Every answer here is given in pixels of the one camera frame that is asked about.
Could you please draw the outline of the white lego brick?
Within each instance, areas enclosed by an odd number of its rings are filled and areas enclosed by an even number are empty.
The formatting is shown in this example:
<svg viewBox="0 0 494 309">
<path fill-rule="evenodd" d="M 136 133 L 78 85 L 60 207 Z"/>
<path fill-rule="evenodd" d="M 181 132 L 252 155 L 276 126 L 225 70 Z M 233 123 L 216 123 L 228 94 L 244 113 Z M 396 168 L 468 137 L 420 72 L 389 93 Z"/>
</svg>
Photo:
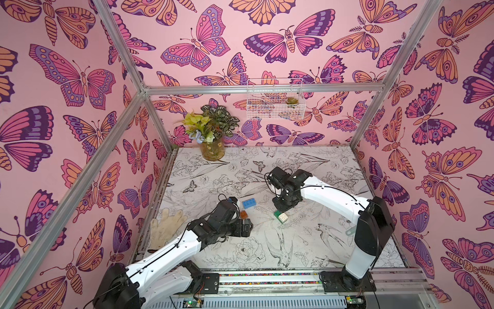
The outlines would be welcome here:
<svg viewBox="0 0 494 309">
<path fill-rule="evenodd" d="M 284 224 L 288 220 L 288 216 L 285 213 L 280 213 L 280 215 L 278 216 L 278 219 L 280 222 L 282 222 Z"/>
</svg>

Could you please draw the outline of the blue lego brick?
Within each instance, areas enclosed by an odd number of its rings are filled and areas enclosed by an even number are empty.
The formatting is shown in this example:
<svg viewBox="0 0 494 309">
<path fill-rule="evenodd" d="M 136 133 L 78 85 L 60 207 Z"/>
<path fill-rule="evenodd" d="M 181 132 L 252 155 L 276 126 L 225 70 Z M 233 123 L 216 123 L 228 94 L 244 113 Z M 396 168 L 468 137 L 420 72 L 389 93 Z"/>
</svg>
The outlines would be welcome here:
<svg viewBox="0 0 494 309">
<path fill-rule="evenodd" d="M 257 205 L 257 202 L 254 198 L 250 198 L 248 200 L 242 201 L 242 205 L 244 209 L 249 209 L 255 207 Z"/>
</svg>

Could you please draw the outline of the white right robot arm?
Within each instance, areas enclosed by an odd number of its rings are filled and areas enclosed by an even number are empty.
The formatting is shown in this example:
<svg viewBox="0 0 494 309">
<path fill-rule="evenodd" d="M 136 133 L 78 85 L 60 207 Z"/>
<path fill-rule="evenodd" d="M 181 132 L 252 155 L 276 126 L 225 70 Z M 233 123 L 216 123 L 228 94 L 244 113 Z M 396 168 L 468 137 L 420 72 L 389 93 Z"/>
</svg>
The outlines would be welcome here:
<svg viewBox="0 0 494 309">
<path fill-rule="evenodd" d="M 362 198 L 340 190 L 318 179 L 312 173 L 298 169 L 289 174 L 276 167 L 264 176 L 266 185 L 275 195 L 274 206 L 280 212 L 310 200 L 330 209 L 350 221 L 356 230 L 354 249 L 339 274 L 320 273 L 320 281 L 328 292 L 364 292 L 376 290 L 370 283 L 382 251 L 395 231 L 387 203 L 379 197 Z"/>
</svg>

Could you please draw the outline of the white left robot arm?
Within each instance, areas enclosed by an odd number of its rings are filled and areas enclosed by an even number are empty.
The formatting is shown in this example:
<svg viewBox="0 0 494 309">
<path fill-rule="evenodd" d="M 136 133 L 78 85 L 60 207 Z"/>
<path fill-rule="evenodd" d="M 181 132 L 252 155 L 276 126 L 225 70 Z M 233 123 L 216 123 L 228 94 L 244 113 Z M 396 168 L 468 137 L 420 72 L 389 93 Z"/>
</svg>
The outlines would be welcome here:
<svg viewBox="0 0 494 309">
<path fill-rule="evenodd" d="M 237 198 L 220 200 L 213 211 L 187 224 L 184 232 L 147 258 L 110 267 L 89 301 L 93 308 L 151 308 L 172 295 L 204 286 L 203 273 L 190 258 L 230 237 L 248 238 L 250 219 L 241 218 Z"/>
</svg>

